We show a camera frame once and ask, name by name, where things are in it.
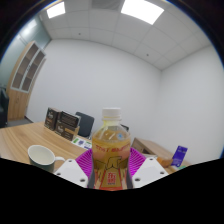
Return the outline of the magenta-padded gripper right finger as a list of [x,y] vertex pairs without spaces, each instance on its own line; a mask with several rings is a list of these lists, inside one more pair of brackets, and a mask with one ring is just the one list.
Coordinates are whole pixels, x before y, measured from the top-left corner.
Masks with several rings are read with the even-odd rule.
[[141,188],[166,176],[167,171],[154,157],[145,157],[136,149],[130,149],[127,177],[130,188]]

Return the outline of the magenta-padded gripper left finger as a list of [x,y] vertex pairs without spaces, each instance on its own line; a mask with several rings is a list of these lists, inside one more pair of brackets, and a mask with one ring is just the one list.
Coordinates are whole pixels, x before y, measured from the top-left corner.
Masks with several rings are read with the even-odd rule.
[[92,160],[92,150],[89,149],[76,159],[68,159],[54,172],[67,181],[84,188],[93,188],[95,174]]

